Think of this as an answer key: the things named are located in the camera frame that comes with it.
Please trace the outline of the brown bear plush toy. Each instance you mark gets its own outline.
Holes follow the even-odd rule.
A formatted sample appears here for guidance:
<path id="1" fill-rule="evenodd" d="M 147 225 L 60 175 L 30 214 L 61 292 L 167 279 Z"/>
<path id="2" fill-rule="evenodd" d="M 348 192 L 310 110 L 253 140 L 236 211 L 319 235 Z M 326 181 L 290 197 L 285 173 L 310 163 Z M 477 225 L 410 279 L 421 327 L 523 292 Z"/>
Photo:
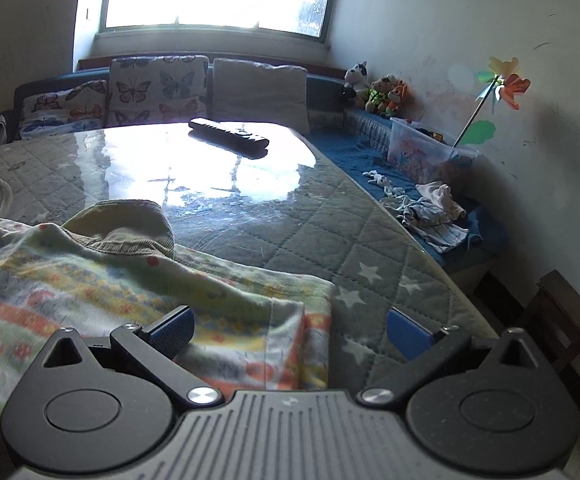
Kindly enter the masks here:
<path id="1" fill-rule="evenodd" d="M 397 79 L 392 74 L 387 74 L 370 84 L 368 99 L 365 103 L 365 110 L 371 114 L 382 114 L 388 103 L 389 92 L 395 88 Z"/>

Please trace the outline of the clear plastic storage box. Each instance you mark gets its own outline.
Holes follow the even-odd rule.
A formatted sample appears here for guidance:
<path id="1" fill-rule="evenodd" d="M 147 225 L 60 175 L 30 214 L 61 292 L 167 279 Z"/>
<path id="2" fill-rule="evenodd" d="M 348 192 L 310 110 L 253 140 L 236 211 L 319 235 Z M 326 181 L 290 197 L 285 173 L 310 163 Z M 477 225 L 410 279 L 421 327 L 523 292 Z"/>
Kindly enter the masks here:
<path id="1" fill-rule="evenodd" d="M 441 181 L 451 188 L 462 188 L 470 179 L 479 152 L 445 144 L 427 133 L 420 122 L 391 118 L 386 160 L 412 182 Z"/>

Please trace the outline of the colourful paper pinwheel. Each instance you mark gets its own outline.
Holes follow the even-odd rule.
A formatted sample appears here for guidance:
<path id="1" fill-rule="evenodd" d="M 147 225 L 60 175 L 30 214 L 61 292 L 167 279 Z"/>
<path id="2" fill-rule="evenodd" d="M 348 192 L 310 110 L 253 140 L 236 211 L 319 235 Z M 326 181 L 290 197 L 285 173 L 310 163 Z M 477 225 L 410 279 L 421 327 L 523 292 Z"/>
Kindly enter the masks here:
<path id="1" fill-rule="evenodd" d="M 476 80 L 485 84 L 485 87 L 476 97 L 476 107 L 456 136 L 454 148 L 461 143 L 467 143 L 466 135 L 486 103 L 491 104 L 492 112 L 501 102 L 506 103 L 512 110 L 520 110 L 518 96 L 523 96 L 529 90 L 531 81 L 522 77 L 519 70 L 520 61 L 516 56 L 507 61 L 491 56 L 488 59 L 488 68 L 476 73 Z"/>

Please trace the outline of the dark wooden stool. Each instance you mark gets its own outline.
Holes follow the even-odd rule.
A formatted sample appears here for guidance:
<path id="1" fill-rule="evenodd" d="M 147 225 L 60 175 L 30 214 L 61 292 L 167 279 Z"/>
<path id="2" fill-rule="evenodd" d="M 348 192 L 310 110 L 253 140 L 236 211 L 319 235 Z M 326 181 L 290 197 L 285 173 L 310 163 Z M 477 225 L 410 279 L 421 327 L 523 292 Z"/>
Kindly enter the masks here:
<path id="1" fill-rule="evenodd" d="M 557 270 L 536 282 L 537 292 L 525 309 L 528 332 L 561 370 L 580 354 L 580 294 Z"/>

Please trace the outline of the colourful patterned child shirt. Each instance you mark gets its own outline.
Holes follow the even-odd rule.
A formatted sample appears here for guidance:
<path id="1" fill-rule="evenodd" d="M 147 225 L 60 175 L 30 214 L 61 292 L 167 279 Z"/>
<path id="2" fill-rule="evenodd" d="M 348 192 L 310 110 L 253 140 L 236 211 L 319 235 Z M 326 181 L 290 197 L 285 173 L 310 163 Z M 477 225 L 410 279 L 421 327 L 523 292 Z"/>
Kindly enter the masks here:
<path id="1" fill-rule="evenodd" d="M 179 306 L 196 329 L 176 361 L 222 393 L 325 388 L 333 293 L 176 244 L 148 200 L 106 200 L 63 224 L 0 218 L 0 413 L 59 328 L 101 337 Z"/>

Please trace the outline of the plain beige cushion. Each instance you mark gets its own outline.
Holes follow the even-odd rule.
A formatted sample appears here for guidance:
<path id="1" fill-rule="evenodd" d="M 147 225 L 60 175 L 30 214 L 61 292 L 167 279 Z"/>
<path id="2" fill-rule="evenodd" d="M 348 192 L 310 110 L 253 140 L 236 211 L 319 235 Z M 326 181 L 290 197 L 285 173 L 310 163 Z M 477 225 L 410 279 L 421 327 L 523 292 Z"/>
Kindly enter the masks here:
<path id="1" fill-rule="evenodd" d="M 306 136 L 307 70 L 216 58 L 211 116 L 218 122 L 271 122 Z"/>

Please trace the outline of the pile of small clothes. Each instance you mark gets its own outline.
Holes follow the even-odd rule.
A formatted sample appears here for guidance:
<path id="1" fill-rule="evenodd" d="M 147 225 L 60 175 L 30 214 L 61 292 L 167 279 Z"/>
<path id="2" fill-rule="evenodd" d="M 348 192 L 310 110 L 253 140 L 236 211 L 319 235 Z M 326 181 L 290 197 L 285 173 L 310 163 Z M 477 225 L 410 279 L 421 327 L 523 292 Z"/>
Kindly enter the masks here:
<path id="1" fill-rule="evenodd" d="M 466 212 L 453 200 L 447 184 L 433 182 L 432 193 L 411 198 L 404 188 L 397 188 L 388 177 L 376 170 L 363 172 L 362 176 L 382 188 L 384 196 L 379 203 L 402 226 L 421 237 L 436 252 L 444 254 L 467 240 L 469 231 L 456 224 Z"/>

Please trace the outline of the black white plush toy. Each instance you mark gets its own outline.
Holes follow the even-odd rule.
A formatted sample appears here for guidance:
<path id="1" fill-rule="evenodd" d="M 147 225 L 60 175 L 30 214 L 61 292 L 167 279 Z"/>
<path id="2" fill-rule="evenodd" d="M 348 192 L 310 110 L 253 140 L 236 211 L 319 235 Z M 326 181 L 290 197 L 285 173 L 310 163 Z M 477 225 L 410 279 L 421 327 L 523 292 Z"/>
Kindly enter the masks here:
<path id="1" fill-rule="evenodd" d="M 364 107 L 369 94 L 367 62 L 359 62 L 349 68 L 343 80 L 342 99 L 344 102 L 356 107 Z"/>

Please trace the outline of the black remote control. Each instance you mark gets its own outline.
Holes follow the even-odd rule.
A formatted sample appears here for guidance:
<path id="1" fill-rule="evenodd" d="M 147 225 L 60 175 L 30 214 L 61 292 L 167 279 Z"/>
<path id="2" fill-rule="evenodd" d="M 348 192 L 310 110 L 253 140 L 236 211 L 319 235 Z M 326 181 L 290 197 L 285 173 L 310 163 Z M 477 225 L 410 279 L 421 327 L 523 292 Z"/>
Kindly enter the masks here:
<path id="1" fill-rule="evenodd" d="M 262 156 L 269 146 L 269 140 L 262 136 L 228 128 L 205 118 L 192 118 L 188 122 L 188 127 L 191 136 L 244 156 Z"/>

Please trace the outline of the lying butterfly cushion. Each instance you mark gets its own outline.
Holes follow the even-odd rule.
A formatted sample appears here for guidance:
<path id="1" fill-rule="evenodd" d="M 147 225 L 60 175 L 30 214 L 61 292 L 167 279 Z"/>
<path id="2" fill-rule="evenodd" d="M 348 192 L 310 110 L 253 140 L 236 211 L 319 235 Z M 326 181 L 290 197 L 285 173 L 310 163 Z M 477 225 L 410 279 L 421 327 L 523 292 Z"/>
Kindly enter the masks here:
<path id="1" fill-rule="evenodd" d="M 95 79 L 71 89 L 28 96 L 22 102 L 18 137 L 30 140 L 102 128 L 107 90 L 107 81 Z"/>

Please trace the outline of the blue sofa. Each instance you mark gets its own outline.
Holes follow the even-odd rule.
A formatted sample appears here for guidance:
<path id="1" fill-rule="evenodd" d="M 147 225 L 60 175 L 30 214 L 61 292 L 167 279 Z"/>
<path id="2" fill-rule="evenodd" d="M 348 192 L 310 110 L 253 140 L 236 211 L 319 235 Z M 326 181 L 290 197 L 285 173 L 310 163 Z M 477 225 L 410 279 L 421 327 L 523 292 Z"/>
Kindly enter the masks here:
<path id="1" fill-rule="evenodd" d="M 108 83 L 109 73 L 110 70 L 107 68 L 97 67 L 22 84 L 14 92 L 13 109 L 0 113 L 5 115 L 8 136 L 17 135 L 22 102 L 28 96 L 71 89 L 95 79 L 104 79 Z M 308 111 L 315 114 L 321 112 L 342 114 L 341 118 L 327 119 L 316 127 L 308 136 L 308 140 L 377 200 L 382 193 L 377 185 L 369 183 L 362 176 L 364 170 L 377 169 L 394 185 L 404 188 L 409 197 L 418 198 L 415 182 L 386 160 L 391 128 L 389 122 L 364 112 L 344 110 L 340 107 L 339 92 L 340 84 L 331 78 L 318 75 L 307 77 Z M 466 214 L 457 220 L 457 224 L 469 231 L 467 240 L 449 252 L 440 254 L 421 237 L 415 236 L 417 243 L 450 273 L 490 262 L 497 258 L 507 245 L 504 228 L 484 206 L 472 198 L 460 195 L 457 191 L 453 192 L 453 198 L 465 209 Z"/>

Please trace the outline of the orange plush toy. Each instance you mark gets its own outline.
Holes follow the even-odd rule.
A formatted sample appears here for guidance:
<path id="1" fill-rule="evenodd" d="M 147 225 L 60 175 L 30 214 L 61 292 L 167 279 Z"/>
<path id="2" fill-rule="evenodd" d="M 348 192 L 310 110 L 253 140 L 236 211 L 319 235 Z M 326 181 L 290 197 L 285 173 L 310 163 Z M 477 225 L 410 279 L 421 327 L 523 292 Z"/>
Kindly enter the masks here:
<path id="1" fill-rule="evenodd" d="M 395 117 L 408 98 L 408 85 L 399 79 L 396 85 L 388 92 L 388 104 L 384 114 L 386 117 Z"/>

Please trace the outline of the upright butterfly cushion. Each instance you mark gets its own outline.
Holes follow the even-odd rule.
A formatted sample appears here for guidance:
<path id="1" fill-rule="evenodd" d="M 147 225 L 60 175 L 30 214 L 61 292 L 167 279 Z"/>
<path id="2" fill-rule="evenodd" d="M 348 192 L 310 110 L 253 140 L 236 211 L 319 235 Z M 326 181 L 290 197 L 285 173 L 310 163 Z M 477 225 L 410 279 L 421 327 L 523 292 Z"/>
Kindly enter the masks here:
<path id="1" fill-rule="evenodd" d="M 189 122 L 208 116 L 204 55 L 129 56 L 110 64 L 106 125 Z"/>

